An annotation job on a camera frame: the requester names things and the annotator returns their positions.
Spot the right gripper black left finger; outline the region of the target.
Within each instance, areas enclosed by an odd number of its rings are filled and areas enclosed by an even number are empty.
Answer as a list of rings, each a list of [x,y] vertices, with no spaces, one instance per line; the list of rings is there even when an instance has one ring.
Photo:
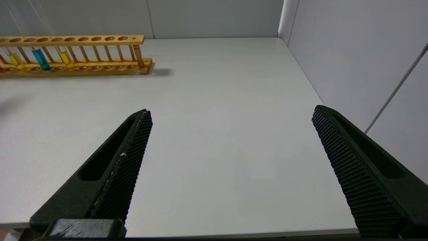
[[[38,233],[59,219],[127,218],[153,126],[150,111],[129,116],[30,218]]]

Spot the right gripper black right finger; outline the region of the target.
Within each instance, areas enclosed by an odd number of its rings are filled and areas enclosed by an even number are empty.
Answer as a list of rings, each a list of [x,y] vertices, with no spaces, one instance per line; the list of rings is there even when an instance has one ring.
[[[360,236],[427,236],[426,183],[336,110],[317,105],[312,123]]]

